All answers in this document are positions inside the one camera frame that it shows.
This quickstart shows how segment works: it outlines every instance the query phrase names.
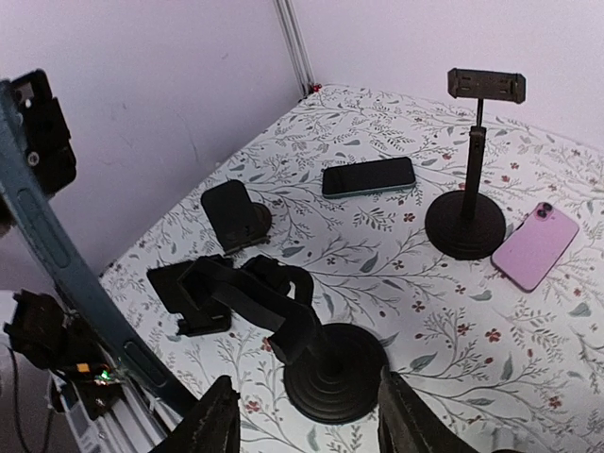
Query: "table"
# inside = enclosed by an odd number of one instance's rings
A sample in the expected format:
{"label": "table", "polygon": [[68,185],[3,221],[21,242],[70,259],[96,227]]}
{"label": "table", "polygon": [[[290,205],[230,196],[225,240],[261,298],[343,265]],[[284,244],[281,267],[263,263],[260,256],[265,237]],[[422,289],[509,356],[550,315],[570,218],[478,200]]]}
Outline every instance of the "table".
{"label": "table", "polygon": [[[430,202],[463,188],[473,122],[474,112],[460,107],[324,87],[180,201],[102,284],[195,395],[222,374],[233,377],[242,394],[243,452],[377,452],[376,412],[326,427],[292,408],[268,332],[235,317],[227,333],[175,336],[176,316],[145,273],[221,253],[199,199],[237,178],[274,214],[270,243],[244,250],[237,262],[265,254],[310,271],[322,321],[374,332],[393,369],[462,438],[469,426],[495,421],[524,432],[531,451],[604,451],[604,154],[485,115],[481,191],[503,209],[508,231],[546,200],[581,226],[546,280],[524,294],[489,260],[452,260],[424,232]],[[323,168],[399,156],[414,163],[412,191],[322,198]]]}

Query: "black mount bracket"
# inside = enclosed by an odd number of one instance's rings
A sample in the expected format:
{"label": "black mount bracket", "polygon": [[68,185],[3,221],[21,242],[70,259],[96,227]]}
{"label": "black mount bracket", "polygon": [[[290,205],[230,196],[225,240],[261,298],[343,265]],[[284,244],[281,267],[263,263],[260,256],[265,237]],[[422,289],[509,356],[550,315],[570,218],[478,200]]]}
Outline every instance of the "black mount bracket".
{"label": "black mount bracket", "polygon": [[[295,286],[294,299],[287,296]],[[322,326],[312,308],[310,274],[257,256],[241,269],[200,258],[181,279],[197,304],[214,299],[255,326],[275,332],[269,344],[285,364],[292,404],[319,423],[350,423],[378,403],[379,373],[389,366],[378,339],[361,327]]]}
{"label": "black mount bracket", "polygon": [[[232,267],[232,261],[221,257],[212,257],[224,266]],[[205,303],[195,303],[182,290],[178,279],[193,265],[194,261],[183,261],[177,264],[151,269],[147,278],[165,308],[171,313],[179,313],[183,319],[178,320],[176,335],[195,337],[209,333],[226,332],[230,329],[231,313],[226,305],[208,299]]]}
{"label": "black mount bracket", "polygon": [[[53,96],[42,70],[10,82],[27,138],[25,159],[40,183],[52,196],[76,179],[76,155],[69,140],[59,101]],[[10,225],[12,216],[0,197],[0,225]]]}
{"label": "black mount bracket", "polygon": [[470,128],[465,190],[444,193],[426,213],[426,233],[432,245],[457,260],[491,256],[503,243],[506,219],[499,206],[478,192],[487,129],[482,126],[484,99],[521,104],[526,80],[519,74],[452,69],[448,91],[453,97],[478,100],[477,123]]}

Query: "red flower print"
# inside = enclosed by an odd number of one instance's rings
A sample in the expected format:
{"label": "red flower print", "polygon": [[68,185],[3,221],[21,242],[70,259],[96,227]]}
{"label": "red flower print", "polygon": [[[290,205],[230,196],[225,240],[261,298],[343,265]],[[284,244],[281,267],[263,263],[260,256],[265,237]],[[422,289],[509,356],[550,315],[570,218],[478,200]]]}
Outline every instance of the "red flower print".
{"label": "red flower print", "polygon": [[470,331],[470,327],[466,324],[459,324],[457,326],[457,333],[459,333],[462,337],[465,337],[465,334]]}
{"label": "red flower print", "polygon": [[552,396],[551,398],[549,398],[549,407],[551,409],[557,409],[562,405],[562,402],[560,401],[560,397],[559,396]]}
{"label": "red flower print", "polygon": [[426,306],[422,305],[422,301],[421,300],[418,300],[413,305],[411,305],[411,308],[414,309],[416,313],[419,313],[421,310],[425,310]]}
{"label": "red flower print", "polygon": [[499,333],[496,328],[488,331],[484,336],[489,339],[489,343],[497,343],[501,340],[501,333]]}
{"label": "red flower print", "polygon": [[469,418],[468,419],[468,425],[472,425],[473,423],[476,423],[478,420],[480,420],[482,418],[481,415],[477,415],[474,418]]}
{"label": "red flower print", "polygon": [[245,410],[247,413],[258,412],[260,411],[260,404],[258,401],[248,401],[245,403]]}
{"label": "red flower print", "polygon": [[260,347],[260,349],[262,351],[266,351],[266,352],[273,352],[273,348],[271,347],[271,344],[268,343],[268,338],[262,339],[262,346]]}

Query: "leaf pattern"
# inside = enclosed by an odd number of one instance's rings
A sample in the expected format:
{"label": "leaf pattern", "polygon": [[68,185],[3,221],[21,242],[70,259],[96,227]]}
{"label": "leaf pattern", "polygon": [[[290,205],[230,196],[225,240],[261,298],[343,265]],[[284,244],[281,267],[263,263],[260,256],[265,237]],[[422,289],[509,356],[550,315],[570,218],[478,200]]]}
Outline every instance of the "leaf pattern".
{"label": "leaf pattern", "polygon": [[[543,283],[523,294],[489,260],[444,257],[423,229],[432,200],[462,187],[474,119],[455,101],[324,87],[166,213],[105,270],[102,284],[196,396],[217,376],[232,376],[246,453],[378,451],[374,414],[325,427],[294,410],[266,331],[235,318],[229,332],[177,337],[177,315],[147,281],[149,268],[222,253],[199,199],[236,177],[273,214],[270,242],[245,249],[237,263],[263,254],[309,270],[319,317],[366,326],[392,342],[391,368],[463,439],[481,421],[522,433],[531,442],[524,451],[601,451],[604,154],[484,115],[480,190],[502,208],[507,233],[546,200],[581,226]],[[397,157],[414,164],[412,190],[321,195],[325,168]]]}

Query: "black phone holder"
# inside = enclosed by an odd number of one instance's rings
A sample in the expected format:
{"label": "black phone holder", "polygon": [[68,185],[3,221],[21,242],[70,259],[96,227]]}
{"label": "black phone holder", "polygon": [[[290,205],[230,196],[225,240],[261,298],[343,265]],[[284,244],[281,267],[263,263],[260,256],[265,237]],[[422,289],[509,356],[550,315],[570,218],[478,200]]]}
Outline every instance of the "black phone holder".
{"label": "black phone holder", "polygon": [[[210,259],[220,261],[224,266],[233,265],[231,260],[219,256]],[[147,272],[147,278],[165,308],[171,313],[182,315],[182,319],[178,320],[176,335],[195,337],[226,332],[231,325],[230,308],[213,299],[207,299],[203,303],[194,302],[180,286],[180,278],[193,264],[194,261],[183,261],[151,269]]]}
{"label": "black phone holder", "polygon": [[485,99],[522,104],[526,80],[520,74],[452,69],[448,91],[453,97],[478,100],[477,123],[470,128],[470,151],[465,190],[444,193],[426,213],[426,233],[432,245],[457,260],[479,260],[491,256],[503,243],[506,219],[499,206],[478,193],[486,127],[482,126]]}
{"label": "black phone holder", "polygon": [[[379,373],[389,366],[383,346],[361,327],[322,326],[312,308],[312,277],[304,269],[264,256],[232,269],[215,257],[204,257],[181,285],[197,304],[213,299],[275,332],[268,342],[285,364],[285,392],[311,420],[350,423],[378,403]],[[292,285],[294,299],[287,296]]]}
{"label": "black phone holder", "polygon": [[271,211],[252,203],[241,181],[232,179],[205,191],[201,205],[226,255],[267,241]]}

